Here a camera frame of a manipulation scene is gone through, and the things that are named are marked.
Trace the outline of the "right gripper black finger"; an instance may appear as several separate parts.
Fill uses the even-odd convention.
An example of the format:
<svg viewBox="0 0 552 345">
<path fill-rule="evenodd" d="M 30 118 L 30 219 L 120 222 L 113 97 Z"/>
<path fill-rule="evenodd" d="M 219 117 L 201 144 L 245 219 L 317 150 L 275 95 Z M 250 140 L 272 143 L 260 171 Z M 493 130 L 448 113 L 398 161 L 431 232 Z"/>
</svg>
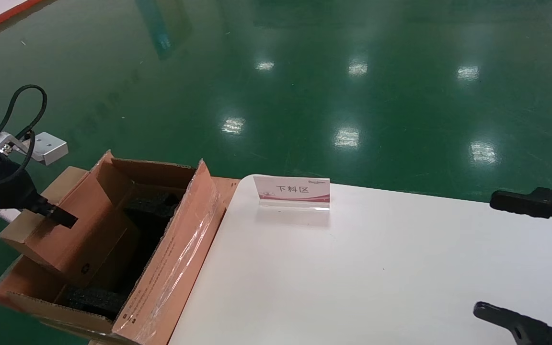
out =
<svg viewBox="0 0 552 345">
<path fill-rule="evenodd" d="M 552 327 L 543 321 L 485 302 L 477 302 L 473 314 L 511 332 L 517 345 L 552 345 Z"/>
<path fill-rule="evenodd" d="M 532 218 L 552 218 L 552 189 L 538 187 L 530 194 L 495 191 L 489 205 L 496 210 L 527 215 Z"/>
</svg>

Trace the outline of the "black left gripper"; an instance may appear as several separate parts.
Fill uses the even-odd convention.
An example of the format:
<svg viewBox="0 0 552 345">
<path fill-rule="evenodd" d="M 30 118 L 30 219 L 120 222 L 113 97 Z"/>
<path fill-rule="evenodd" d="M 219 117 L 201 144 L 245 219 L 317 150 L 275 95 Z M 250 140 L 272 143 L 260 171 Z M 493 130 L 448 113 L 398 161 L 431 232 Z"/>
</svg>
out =
<svg viewBox="0 0 552 345">
<path fill-rule="evenodd" d="M 71 229 L 78 218 L 40 195 L 22 164 L 0 160 L 0 209 L 30 210 Z"/>
</svg>

